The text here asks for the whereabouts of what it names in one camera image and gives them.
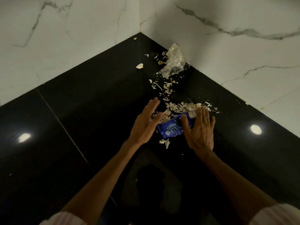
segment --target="clear plastic bag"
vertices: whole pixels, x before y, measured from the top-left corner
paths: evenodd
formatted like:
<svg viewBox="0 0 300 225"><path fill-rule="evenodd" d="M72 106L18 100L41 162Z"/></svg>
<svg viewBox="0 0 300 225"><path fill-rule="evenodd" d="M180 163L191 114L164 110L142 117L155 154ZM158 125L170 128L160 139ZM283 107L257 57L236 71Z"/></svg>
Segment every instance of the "clear plastic bag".
<svg viewBox="0 0 300 225"><path fill-rule="evenodd" d="M175 43L170 47L166 55L168 57L166 66L160 71L164 78L168 79L171 75L178 74L190 67L188 60Z"/></svg>

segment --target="blue wrapper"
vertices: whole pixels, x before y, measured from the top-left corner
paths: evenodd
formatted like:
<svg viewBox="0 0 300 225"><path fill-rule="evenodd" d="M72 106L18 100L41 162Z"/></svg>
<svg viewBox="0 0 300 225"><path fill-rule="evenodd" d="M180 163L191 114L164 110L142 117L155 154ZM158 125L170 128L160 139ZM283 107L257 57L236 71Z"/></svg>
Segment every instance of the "blue wrapper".
<svg viewBox="0 0 300 225"><path fill-rule="evenodd" d="M181 116L186 115L188 124L190 127L194 125L193 121L190 119L188 113L182 113L178 115L177 117L171 119L170 121L167 121L162 124L158 124L157 128L160 131L160 133L163 135L163 138L168 138L168 137L173 137L173 136L178 136L183 133L182 129L182 123L181 123Z"/></svg>

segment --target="plastic wrapper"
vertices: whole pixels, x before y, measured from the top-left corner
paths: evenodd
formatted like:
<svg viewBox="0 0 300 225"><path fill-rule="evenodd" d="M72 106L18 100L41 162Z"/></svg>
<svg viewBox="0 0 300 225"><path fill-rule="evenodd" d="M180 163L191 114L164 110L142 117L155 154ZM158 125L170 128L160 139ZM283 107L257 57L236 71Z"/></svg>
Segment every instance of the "plastic wrapper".
<svg viewBox="0 0 300 225"><path fill-rule="evenodd" d="M190 67L188 60L175 43L171 46L166 55L168 57L166 66L160 71L164 78L168 79L171 75L178 74Z"/></svg>
<svg viewBox="0 0 300 225"><path fill-rule="evenodd" d="M177 117L171 119L170 121L157 125L157 128L160 131L160 133L163 135L163 138L178 136L183 133L182 123L180 120L183 114L186 115L189 126L193 127L194 123L190 119L188 113L182 113Z"/></svg>

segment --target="striped sleeve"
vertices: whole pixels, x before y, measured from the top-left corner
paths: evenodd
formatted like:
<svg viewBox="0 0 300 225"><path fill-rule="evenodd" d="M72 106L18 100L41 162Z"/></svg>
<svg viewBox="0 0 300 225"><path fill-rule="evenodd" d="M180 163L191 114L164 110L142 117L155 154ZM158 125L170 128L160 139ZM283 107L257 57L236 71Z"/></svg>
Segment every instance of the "striped sleeve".
<svg viewBox="0 0 300 225"><path fill-rule="evenodd" d="M40 225L87 225L82 219L69 212L59 212Z"/></svg>
<svg viewBox="0 0 300 225"><path fill-rule="evenodd" d="M249 225L300 224L300 210L289 204L277 204L260 210Z"/></svg>

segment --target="black granite surface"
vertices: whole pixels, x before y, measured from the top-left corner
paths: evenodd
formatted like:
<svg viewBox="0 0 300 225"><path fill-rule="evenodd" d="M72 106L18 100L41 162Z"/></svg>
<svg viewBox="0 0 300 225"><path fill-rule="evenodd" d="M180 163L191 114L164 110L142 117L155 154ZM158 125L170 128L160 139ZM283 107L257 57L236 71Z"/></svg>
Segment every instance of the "black granite surface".
<svg viewBox="0 0 300 225"><path fill-rule="evenodd" d="M162 60L166 49L134 37L0 107L1 224L38 224L59 211L115 155L148 100L159 97L149 79L163 86L154 57ZM193 67L174 78L172 102L207 101L221 112L214 113L216 154L279 202L300 207L300 139ZM18 143L22 133L32 136ZM127 218L113 224L238 224L184 137L171 138L168 149L160 139L155 133L122 173L112 197ZM152 208L141 203L147 201Z"/></svg>

